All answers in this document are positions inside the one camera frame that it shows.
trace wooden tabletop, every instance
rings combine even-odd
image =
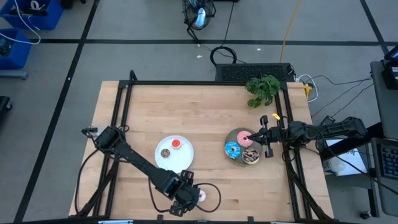
[[[117,86],[118,82],[102,83],[93,118],[94,126],[105,127],[110,124]],[[303,85],[289,83],[288,87],[294,120],[311,124]],[[252,109],[246,104],[251,97],[244,86],[133,86],[127,119],[130,130],[126,133],[126,140],[131,147],[155,164],[154,151],[160,140],[173,134],[186,137],[195,150],[189,168],[195,173],[195,183],[215,184],[222,194],[221,206],[213,213],[201,212],[197,208],[182,218],[163,213],[166,220],[245,221],[248,216],[253,216],[255,221],[294,220],[285,164],[281,159],[281,145],[271,144],[274,157],[266,159],[262,155],[261,160],[252,166],[239,166],[230,161],[224,152],[225,137],[231,130],[246,127],[257,131],[261,127],[259,119],[265,114],[269,117],[268,127],[276,126],[276,120],[271,116],[276,113],[275,103]],[[315,149],[313,144],[307,147]],[[94,150],[93,143],[88,141],[83,159]],[[301,150],[301,155],[307,189],[325,213],[332,217],[320,158],[307,150]],[[82,172],[79,208],[88,201],[98,186],[102,161],[103,154],[95,154]],[[206,200],[200,205],[211,210],[218,202],[218,194],[211,187],[202,186],[202,189],[206,192]],[[297,188],[296,191],[300,216],[304,217],[302,197]],[[106,190],[103,194],[101,213],[104,212],[107,192]],[[156,190],[154,198],[160,209],[168,209],[172,204]],[[73,206],[70,214],[75,214]],[[111,218],[153,220],[156,217],[147,177],[134,166],[121,164]]]

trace potted plant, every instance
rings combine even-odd
[[[270,105],[279,88],[280,82],[272,75],[261,75],[260,78],[252,78],[246,83],[246,89],[257,97],[249,100],[248,106],[257,108],[263,100],[265,101],[265,106]]]

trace white plate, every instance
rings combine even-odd
[[[178,139],[181,142],[179,149],[173,149],[172,141]],[[170,156],[163,158],[160,152],[163,149],[170,150]],[[156,165],[165,170],[172,170],[179,174],[181,171],[188,169],[193,161],[193,147],[188,139],[182,136],[168,136],[163,138],[157,145],[155,150]]]

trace blue donut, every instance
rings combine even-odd
[[[236,159],[241,155],[241,147],[236,142],[228,142],[225,145],[225,153],[232,159]]]

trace blue crate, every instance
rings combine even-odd
[[[36,0],[39,4],[45,4],[47,6],[46,16],[31,16],[28,20],[28,16],[21,15],[23,20],[31,28],[34,29],[36,26],[39,29],[52,30],[58,24],[61,18],[63,8],[61,7],[59,0]],[[30,7],[31,0],[17,0],[19,9]],[[7,0],[5,5],[0,10],[0,17],[7,20],[10,25],[15,28],[28,29],[26,25],[21,21],[18,15],[10,15],[9,11],[15,6],[14,0]]]
[[[0,33],[16,40],[29,42],[29,39],[18,29],[0,29]],[[23,68],[26,64],[30,47],[30,44],[13,42],[10,54],[5,57],[0,56],[0,69]]]

